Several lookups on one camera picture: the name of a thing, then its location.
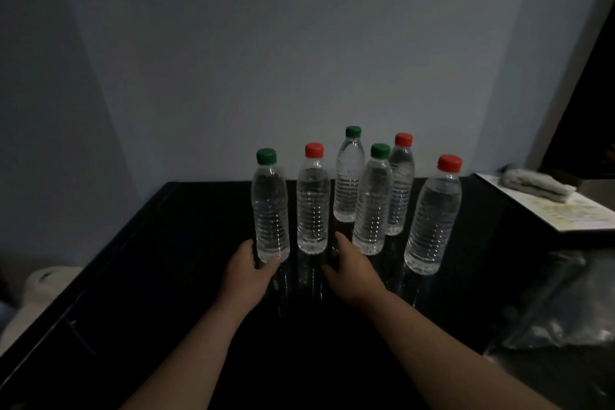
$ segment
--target black table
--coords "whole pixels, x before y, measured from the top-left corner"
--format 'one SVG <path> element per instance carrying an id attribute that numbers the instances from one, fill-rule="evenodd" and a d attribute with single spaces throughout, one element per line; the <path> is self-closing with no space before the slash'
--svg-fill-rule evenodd
<path id="1" fill-rule="evenodd" d="M 442 267 L 421 277 L 403 251 L 423 182 L 404 231 L 370 259 L 388 289 L 478 352 L 549 250 L 615 246 L 612 232 L 558 234 L 464 177 Z M 288 194 L 291 255 L 237 331 L 210 408 L 422 405 L 372 326 L 323 282 L 333 233 L 350 236 L 352 224 L 331 214 L 327 251 L 298 252 L 295 182 Z M 0 358 L 0 407 L 118 407 L 211 305 L 227 259 L 253 237 L 250 182 L 166 184 Z"/>

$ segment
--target red bottle cap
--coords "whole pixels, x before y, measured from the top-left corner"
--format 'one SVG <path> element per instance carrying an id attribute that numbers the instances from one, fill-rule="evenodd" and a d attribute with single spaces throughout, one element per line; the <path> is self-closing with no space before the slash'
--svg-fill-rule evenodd
<path id="1" fill-rule="evenodd" d="M 412 146 L 413 136 L 410 133 L 398 133 L 395 135 L 395 146 L 408 148 Z"/>
<path id="2" fill-rule="evenodd" d="M 306 157 L 311 159 L 320 159 L 325 155 L 325 147 L 320 143 L 306 144 Z"/>
<path id="3" fill-rule="evenodd" d="M 438 159 L 438 168 L 442 172 L 456 174 L 461 170 L 461 159 L 452 154 L 443 154 L 440 156 L 440 159 Z"/>

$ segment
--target gray cloth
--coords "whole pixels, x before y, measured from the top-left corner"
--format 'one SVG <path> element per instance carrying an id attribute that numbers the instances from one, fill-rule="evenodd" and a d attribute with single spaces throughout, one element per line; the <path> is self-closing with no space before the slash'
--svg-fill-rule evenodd
<path id="1" fill-rule="evenodd" d="M 504 187 L 542 196 L 558 203 L 565 203 L 576 188 L 564 185 L 552 176 L 527 169 L 511 169 L 503 173 L 500 184 Z"/>

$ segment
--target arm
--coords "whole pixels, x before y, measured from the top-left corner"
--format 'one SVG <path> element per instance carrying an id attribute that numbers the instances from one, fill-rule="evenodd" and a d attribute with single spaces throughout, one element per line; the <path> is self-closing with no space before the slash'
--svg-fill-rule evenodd
<path id="1" fill-rule="evenodd" d="M 364 312 L 429 406 L 438 409 L 557 408 L 389 292 L 348 239 L 336 233 L 340 270 L 323 266 L 332 290 Z"/>
<path id="2" fill-rule="evenodd" d="M 251 247 L 251 240 L 241 244 L 211 308 L 121 410 L 207 408 L 235 331 L 265 295 L 280 265 L 279 258 L 272 258 L 256 269 Z"/>

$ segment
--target plastic water bottle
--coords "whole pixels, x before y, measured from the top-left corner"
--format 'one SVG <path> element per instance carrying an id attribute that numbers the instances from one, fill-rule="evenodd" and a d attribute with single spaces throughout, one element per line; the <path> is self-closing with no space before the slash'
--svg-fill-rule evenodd
<path id="1" fill-rule="evenodd" d="M 390 153 L 389 164 L 393 172 L 393 194 L 390 197 L 389 221 L 386 235 L 401 234 L 406 222 L 410 190 L 414 182 L 414 157 L 410 150 L 412 135 L 395 135 L 395 147 Z"/>
<path id="2" fill-rule="evenodd" d="M 365 165 L 361 127 L 347 126 L 336 162 L 333 215 L 340 222 L 352 222 L 357 206 L 358 181 Z"/>
<path id="3" fill-rule="evenodd" d="M 331 181 L 322 165 L 324 153 L 322 144 L 306 144 L 297 177 L 297 245 L 307 254 L 325 251 L 328 243 Z"/>
<path id="4" fill-rule="evenodd" d="M 372 145 L 372 158 L 367 161 L 358 185 L 357 217 L 354 221 L 352 243 L 363 254 L 376 254 L 384 246 L 389 216 L 393 174 L 387 160 L 390 147 Z"/>
<path id="5" fill-rule="evenodd" d="M 252 208 L 257 230 L 257 255 L 267 262 L 273 256 L 288 258 L 288 192 L 286 181 L 275 165 L 277 155 L 271 148 L 257 152 L 258 168 L 252 179 Z"/>
<path id="6" fill-rule="evenodd" d="M 438 173 L 421 189 L 404 252 L 406 264 L 416 273 L 435 274 L 440 268 L 461 205 L 459 170 L 457 156 L 440 156 Z"/>

